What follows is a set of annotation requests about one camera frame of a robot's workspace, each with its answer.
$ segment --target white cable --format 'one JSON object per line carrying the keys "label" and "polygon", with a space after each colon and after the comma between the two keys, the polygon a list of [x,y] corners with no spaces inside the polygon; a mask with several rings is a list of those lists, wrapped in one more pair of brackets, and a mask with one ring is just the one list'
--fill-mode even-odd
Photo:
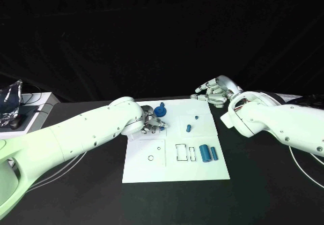
{"label": "white cable", "polygon": [[304,169],[301,168],[301,166],[300,166],[300,164],[298,164],[298,162],[297,162],[297,160],[295,160],[295,156],[294,156],[291,147],[290,147],[290,150],[291,150],[291,156],[292,156],[292,159],[294,159],[295,164],[297,164],[298,168],[301,169],[302,173],[307,175],[307,177],[311,179],[311,181],[313,181],[321,188],[324,188],[324,186],[323,186],[323,185],[311,178],[311,176],[305,173]]}
{"label": "white cable", "polygon": [[71,162],[63,166],[63,168],[46,179],[43,179],[42,181],[39,181],[36,184],[33,184],[30,187],[35,187],[36,185],[39,185],[40,183],[43,183],[46,180],[49,180],[71,164],[72,162],[76,160],[78,156],[75,156],[75,158],[71,160]]}
{"label": "white cable", "polygon": [[315,160],[324,165],[324,162],[320,160],[320,158],[311,153],[311,156],[315,158]]}
{"label": "white cable", "polygon": [[59,175],[53,180],[50,180],[50,181],[46,182],[45,184],[42,184],[42,185],[36,186],[35,188],[29,189],[29,190],[26,191],[26,193],[30,192],[32,190],[35,190],[36,188],[42,187],[43,185],[49,184],[49,183],[53,182],[56,179],[59,179],[59,178],[61,178],[61,177],[72,170],[72,168],[74,168],[75,165],[78,164],[79,160],[78,160],[76,163],[72,165],[72,167],[63,172],[62,175]]}

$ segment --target white paper sheet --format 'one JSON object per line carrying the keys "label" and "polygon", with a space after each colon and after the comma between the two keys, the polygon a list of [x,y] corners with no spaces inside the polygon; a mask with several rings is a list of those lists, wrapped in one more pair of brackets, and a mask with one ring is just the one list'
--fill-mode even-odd
{"label": "white paper sheet", "polygon": [[[138,132],[133,136],[134,141],[128,140],[122,183],[228,180],[228,167],[207,102],[180,99],[138,104],[156,108],[161,102],[167,109],[161,120],[170,127],[163,131],[157,130],[154,134],[144,135]],[[187,124],[192,125],[190,133],[186,132]],[[176,144],[186,144],[187,161],[177,161]],[[199,150],[203,144],[216,148],[218,161],[203,162]],[[190,160],[189,147],[194,147],[196,161]]]}

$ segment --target table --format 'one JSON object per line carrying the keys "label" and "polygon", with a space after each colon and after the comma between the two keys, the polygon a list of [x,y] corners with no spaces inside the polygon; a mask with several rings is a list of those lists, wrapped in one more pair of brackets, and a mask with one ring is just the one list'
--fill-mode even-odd
{"label": "table", "polygon": [[[59,103],[43,126],[108,104]],[[226,108],[210,105],[210,109],[230,180],[122,184],[127,137],[120,135],[86,153],[61,179],[26,194],[0,224],[264,225],[321,221],[324,190],[300,171],[288,147],[268,132],[243,137],[222,123]],[[324,184],[323,165],[308,153],[294,153],[308,174]]]}

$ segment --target robotic hand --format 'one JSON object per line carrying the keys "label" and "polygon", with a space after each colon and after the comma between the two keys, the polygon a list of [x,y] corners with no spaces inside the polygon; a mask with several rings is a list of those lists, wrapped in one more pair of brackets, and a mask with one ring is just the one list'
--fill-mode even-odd
{"label": "robotic hand", "polygon": [[[169,125],[153,108],[131,97],[117,99],[62,123],[20,137],[0,140],[0,219],[10,212],[30,185],[56,165],[102,145],[118,134],[131,135]],[[16,175],[7,159],[19,168]]]}
{"label": "robotic hand", "polygon": [[268,131],[279,142],[324,157],[324,110],[285,104],[281,95],[243,91],[235,82],[219,76],[203,84],[192,99],[207,101],[218,108],[230,101],[228,113],[220,117],[228,128],[235,127],[245,136]]}

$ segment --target blue cap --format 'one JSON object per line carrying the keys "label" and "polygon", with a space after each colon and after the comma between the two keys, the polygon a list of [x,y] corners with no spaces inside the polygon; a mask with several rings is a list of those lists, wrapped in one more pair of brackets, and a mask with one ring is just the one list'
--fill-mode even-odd
{"label": "blue cap", "polygon": [[164,103],[161,102],[160,106],[154,108],[154,113],[157,117],[163,117],[167,114],[167,109],[164,108]]}

